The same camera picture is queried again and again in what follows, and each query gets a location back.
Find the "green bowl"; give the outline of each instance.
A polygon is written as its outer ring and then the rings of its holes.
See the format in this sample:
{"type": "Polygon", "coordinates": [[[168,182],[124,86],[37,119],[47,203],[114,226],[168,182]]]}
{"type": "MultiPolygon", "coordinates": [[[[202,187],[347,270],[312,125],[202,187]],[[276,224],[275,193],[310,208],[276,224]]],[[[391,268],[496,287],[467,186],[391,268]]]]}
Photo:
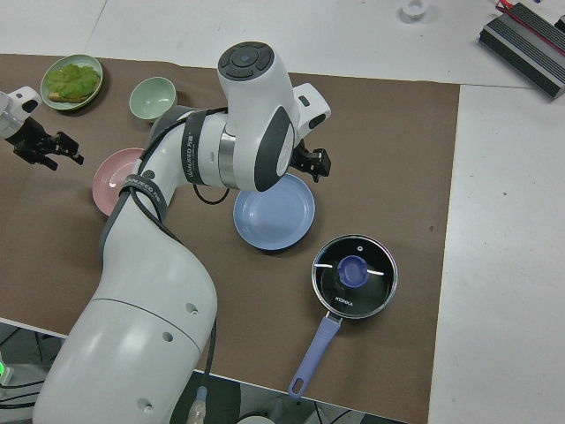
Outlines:
{"type": "Polygon", "coordinates": [[[172,82],[163,77],[141,81],[130,95],[132,114],[149,123],[153,123],[175,104],[177,90],[172,82]]]}
{"type": "Polygon", "coordinates": [[[96,95],[98,95],[98,93],[100,92],[100,88],[102,87],[102,80],[103,80],[102,65],[94,57],[88,55],[72,55],[72,56],[63,57],[62,59],[57,60],[53,65],[51,65],[51,67],[47,70],[47,72],[45,72],[45,75],[43,75],[43,78],[41,80],[41,98],[45,104],[47,104],[48,106],[50,106],[50,108],[53,108],[55,110],[76,110],[89,104],[96,97],[96,95]],[[75,64],[81,67],[92,66],[94,71],[100,77],[100,80],[98,81],[98,85],[94,89],[94,92],[91,95],[89,95],[84,102],[81,103],[53,102],[49,99],[49,88],[47,87],[47,81],[45,80],[48,72],[52,70],[59,70],[62,67],[67,66],[68,64],[75,64]]]}

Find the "white table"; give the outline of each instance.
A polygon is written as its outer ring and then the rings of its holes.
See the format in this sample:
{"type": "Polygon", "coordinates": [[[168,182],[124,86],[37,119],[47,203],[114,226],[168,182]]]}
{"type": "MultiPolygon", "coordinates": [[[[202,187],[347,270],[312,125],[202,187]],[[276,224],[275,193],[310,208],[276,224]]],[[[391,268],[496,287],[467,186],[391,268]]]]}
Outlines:
{"type": "MultiPolygon", "coordinates": [[[[462,84],[429,422],[563,420],[565,97],[478,45],[494,0],[430,0],[412,23],[400,1],[10,3],[0,53],[215,67],[261,40],[291,72],[462,84]]],[[[551,23],[565,13],[524,3],[551,23]]]]}

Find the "empty green bowl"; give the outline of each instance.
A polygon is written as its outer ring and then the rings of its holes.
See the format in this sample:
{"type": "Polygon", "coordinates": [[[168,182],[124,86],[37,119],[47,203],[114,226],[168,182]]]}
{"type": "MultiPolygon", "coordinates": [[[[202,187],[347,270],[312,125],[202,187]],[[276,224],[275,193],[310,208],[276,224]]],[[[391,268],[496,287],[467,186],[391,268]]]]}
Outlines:
{"type": "Polygon", "coordinates": [[[141,81],[130,95],[132,114],[149,123],[153,123],[175,104],[177,90],[172,82],[163,77],[141,81]]]}

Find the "pink plate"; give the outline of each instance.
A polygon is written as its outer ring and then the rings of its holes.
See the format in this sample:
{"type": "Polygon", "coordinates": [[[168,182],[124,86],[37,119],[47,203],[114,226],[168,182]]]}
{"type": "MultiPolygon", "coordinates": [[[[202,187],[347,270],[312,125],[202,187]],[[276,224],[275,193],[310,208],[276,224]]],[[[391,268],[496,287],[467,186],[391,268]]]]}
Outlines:
{"type": "Polygon", "coordinates": [[[125,177],[132,173],[133,165],[141,153],[142,148],[120,150],[106,159],[94,175],[94,203],[105,216],[110,216],[114,210],[125,177]]]}

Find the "brown paper table cover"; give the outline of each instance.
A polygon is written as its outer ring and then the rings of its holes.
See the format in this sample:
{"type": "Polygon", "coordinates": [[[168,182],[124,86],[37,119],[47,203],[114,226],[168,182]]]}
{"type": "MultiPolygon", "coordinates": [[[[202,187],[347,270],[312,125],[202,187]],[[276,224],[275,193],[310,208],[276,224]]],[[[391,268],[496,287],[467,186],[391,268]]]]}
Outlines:
{"type": "MultiPolygon", "coordinates": [[[[58,57],[0,55],[0,89],[39,92],[58,57]]],[[[83,109],[42,105],[48,133],[72,136],[83,166],[56,156],[53,172],[29,165],[0,143],[0,317],[68,333],[99,282],[98,238],[105,223],[92,200],[97,167],[112,153],[143,148],[150,126],[128,108],[143,79],[174,82],[179,104],[225,105],[215,70],[101,59],[104,84],[83,109]]],[[[286,391],[322,316],[310,280],[314,256],[330,239],[365,234],[395,256],[399,284],[383,313],[345,322],[306,392],[335,405],[396,420],[427,421],[459,86],[431,82],[292,74],[325,96],[332,117],[306,140],[324,147],[331,175],[299,175],[316,200],[313,227],[297,245],[264,254],[238,235],[235,191],[218,206],[191,187],[177,190],[168,226],[200,258],[218,294],[213,372],[286,391]]],[[[222,190],[205,187],[210,198],[222,190]]]]}

